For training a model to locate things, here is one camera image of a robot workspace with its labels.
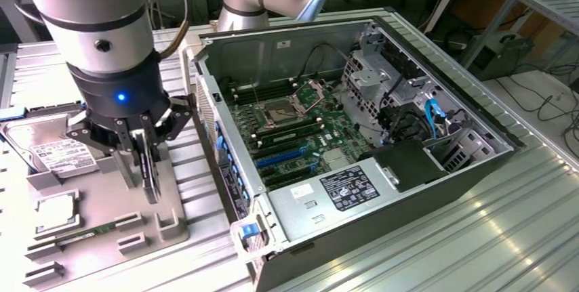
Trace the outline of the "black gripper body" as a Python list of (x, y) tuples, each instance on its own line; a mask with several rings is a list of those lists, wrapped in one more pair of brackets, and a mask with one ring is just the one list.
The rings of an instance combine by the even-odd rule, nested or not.
[(162, 86), (160, 56), (151, 51), (128, 70), (91, 72), (67, 64), (87, 105), (87, 118), (114, 131), (123, 121), (128, 131), (143, 130), (139, 116), (168, 96)]

